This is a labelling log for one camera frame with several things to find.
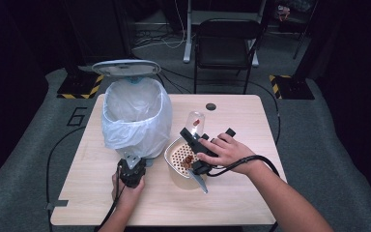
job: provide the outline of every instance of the yellow and black tape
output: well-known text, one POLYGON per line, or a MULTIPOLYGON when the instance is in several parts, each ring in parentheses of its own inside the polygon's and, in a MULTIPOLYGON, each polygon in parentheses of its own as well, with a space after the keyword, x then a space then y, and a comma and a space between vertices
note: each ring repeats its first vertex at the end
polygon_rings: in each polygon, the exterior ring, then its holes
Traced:
POLYGON ((276 79, 278 77, 291 78, 291 76, 290 75, 270 75, 270 81, 271 81, 273 92, 275 93, 275 97, 277 99, 282 99, 282 95, 281 95, 281 92, 279 90, 279 86, 276 83, 276 79))
POLYGON ((99 90, 103 78, 104 75, 100 75, 98 79, 96 79, 96 82, 89 94, 58 94, 57 97, 60 99, 92 99, 96 95, 96 92, 99 90))

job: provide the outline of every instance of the wooden table top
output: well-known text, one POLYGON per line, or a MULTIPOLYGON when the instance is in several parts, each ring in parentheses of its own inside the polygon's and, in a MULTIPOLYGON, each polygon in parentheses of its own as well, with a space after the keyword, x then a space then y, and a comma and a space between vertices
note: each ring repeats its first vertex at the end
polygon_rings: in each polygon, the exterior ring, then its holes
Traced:
MULTIPOLYGON (((180 137, 190 111, 205 114, 204 133, 216 137, 228 128, 235 138, 255 153, 272 161, 281 178, 286 177, 273 142, 261 100, 254 95, 169 95, 173 125, 168 147, 180 137), (214 103, 216 110, 206 109, 214 103)), ((120 156, 104 147, 101 114, 104 95, 96 101, 83 133, 59 200, 67 207, 56 207, 54 225, 99 225, 112 204, 111 176, 120 156)), ((249 225, 275 222, 270 209, 247 177, 229 171, 208 177, 209 193, 200 188, 178 188, 169 175, 164 151, 147 168, 146 187, 128 222, 134 226, 249 225)))

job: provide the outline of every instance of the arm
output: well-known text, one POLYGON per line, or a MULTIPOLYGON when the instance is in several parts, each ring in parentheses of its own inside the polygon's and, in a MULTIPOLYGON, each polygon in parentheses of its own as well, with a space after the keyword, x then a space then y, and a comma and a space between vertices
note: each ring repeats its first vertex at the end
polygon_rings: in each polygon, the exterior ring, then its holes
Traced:
MULTIPOLYGON (((226 133, 202 145, 218 154, 218 158, 197 154, 198 159, 213 165, 228 166, 234 161, 255 153, 226 133)), ((284 231, 332 231, 319 212, 297 191, 276 176, 259 160, 241 164, 233 171, 246 175, 270 207, 273 216, 284 231)))
POLYGON ((112 197, 114 199, 116 194, 119 194, 120 192, 122 194, 120 196, 119 202, 117 203, 116 210, 113 212, 104 226, 100 229, 100 232, 125 231, 126 224, 128 223, 128 220, 130 219, 132 213, 134 212, 134 208, 137 204, 138 199, 140 198, 140 194, 143 191, 145 185, 144 176, 141 178, 140 184, 136 188, 124 187, 122 180, 119 179, 119 190, 117 190, 116 179, 116 174, 114 174, 112 177, 112 197))

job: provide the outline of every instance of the trash can lid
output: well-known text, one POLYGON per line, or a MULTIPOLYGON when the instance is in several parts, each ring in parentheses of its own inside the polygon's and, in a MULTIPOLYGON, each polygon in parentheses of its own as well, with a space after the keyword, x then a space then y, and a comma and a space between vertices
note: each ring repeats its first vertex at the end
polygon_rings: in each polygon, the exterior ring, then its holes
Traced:
POLYGON ((92 70, 111 77, 141 77, 161 71, 159 64, 148 60, 113 60, 96 63, 92 70))

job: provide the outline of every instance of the black handheld device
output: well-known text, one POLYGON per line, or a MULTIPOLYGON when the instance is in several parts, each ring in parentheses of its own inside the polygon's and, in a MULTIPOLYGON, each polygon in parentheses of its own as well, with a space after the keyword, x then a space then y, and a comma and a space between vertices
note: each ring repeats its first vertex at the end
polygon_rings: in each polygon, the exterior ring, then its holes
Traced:
POLYGON ((128 167, 125 159, 120 159, 118 165, 122 166, 120 179, 129 188, 136 188, 140 183, 140 179, 146 174, 146 160, 141 159, 132 169, 128 167))
MULTIPOLYGON (((236 134, 232 129, 228 129, 225 133, 232 137, 234 137, 234 135, 236 134)), ((209 150, 198 141, 200 135, 198 135, 197 133, 195 133, 195 135, 192 136, 192 134, 186 128, 183 128, 182 131, 180 131, 180 135, 185 139, 187 145, 191 148, 194 154, 201 152, 211 157, 218 157, 216 153, 209 150)), ((205 133, 201 137, 206 140, 209 139, 209 137, 205 133)), ((191 166, 193 170, 192 172, 196 175, 209 173, 213 169, 212 165, 201 160, 194 162, 191 166)))

